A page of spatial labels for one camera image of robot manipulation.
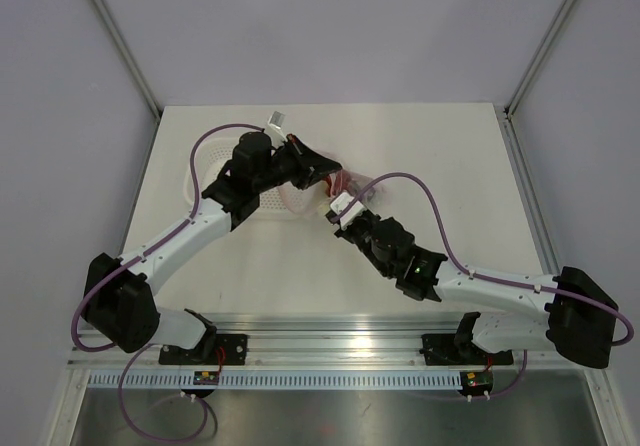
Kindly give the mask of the clear zip top bag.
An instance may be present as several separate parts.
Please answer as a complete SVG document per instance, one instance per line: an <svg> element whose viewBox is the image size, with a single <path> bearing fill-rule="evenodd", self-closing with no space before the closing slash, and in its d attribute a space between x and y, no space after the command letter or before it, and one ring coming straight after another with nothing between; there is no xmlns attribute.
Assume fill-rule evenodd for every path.
<svg viewBox="0 0 640 446"><path fill-rule="evenodd" d="M300 190L291 183L286 183L278 186L277 191L284 207L293 216L310 219L320 213L333 198L343 192L355 197L372 180L372 177L353 170L342 169L308 189Z"/></svg>

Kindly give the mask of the red toy lobster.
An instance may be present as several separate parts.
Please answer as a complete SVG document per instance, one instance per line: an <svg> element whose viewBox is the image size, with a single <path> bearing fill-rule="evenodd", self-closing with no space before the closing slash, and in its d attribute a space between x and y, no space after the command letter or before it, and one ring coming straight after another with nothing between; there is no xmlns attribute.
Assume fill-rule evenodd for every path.
<svg viewBox="0 0 640 446"><path fill-rule="evenodd" d="M327 195L329 198L335 198L347 192L351 196L356 196L361 187L354 173L341 170L337 173L332 173L324 179L327 185Z"/></svg>

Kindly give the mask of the white plastic basket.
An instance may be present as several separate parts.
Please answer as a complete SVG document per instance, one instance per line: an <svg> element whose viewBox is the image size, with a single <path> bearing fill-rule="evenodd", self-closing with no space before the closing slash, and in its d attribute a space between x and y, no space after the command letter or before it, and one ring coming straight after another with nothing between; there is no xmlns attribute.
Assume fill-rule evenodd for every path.
<svg viewBox="0 0 640 446"><path fill-rule="evenodd" d="M232 137L210 138L205 140L195 155L195 170L199 190L203 191L218 176L224 164L231 159L237 139ZM293 220L278 195L277 187L262 193L260 206L251 215L251 220Z"/></svg>

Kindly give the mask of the green toy leek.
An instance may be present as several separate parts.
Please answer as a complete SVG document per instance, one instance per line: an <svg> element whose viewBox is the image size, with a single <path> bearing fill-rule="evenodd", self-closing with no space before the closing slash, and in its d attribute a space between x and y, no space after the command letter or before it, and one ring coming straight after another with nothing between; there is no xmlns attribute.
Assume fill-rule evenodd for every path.
<svg viewBox="0 0 640 446"><path fill-rule="evenodd" d="M328 202L320 203L316 208L317 215L322 218L325 218L330 211L331 208Z"/></svg>

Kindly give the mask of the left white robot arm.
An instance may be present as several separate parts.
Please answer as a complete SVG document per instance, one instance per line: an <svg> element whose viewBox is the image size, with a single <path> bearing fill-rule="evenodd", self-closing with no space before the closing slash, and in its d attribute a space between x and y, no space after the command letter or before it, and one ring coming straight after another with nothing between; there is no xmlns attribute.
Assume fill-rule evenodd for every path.
<svg viewBox="0 0 640 446"><path fill-rule="evenodd" d="M263 193L291 184L306 190L340 171L341 164L288 134L265 130L243 134L216 179L194 190L191 211L167 232L127 254L106 253L89 265L84 297L73 315L74 345L85 352L77 323L85 321L111 347L137 353L151 345L176 347L195 364L217 356L216 326L192 310L159 309L155 297L165 283L209 244L237 229L260 206Z"/></svg>

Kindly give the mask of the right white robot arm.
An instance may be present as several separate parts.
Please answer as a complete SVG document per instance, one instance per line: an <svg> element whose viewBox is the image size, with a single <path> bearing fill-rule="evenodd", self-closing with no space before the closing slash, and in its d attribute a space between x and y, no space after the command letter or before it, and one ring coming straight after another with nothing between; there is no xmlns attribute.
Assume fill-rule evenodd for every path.
<svg viewBox="0 0 640 446"><path fill-rule="evenodd" d="M455 332L424 342L427 363L505 365L515 351L555 351L579 366L608 367L618 306L583 271L565 267L556 276L536 277L534 284L509 275L491 280L419 247L394 218L364 211L336 223L336 237L354 245L405 296L476 307Z"/></svg>

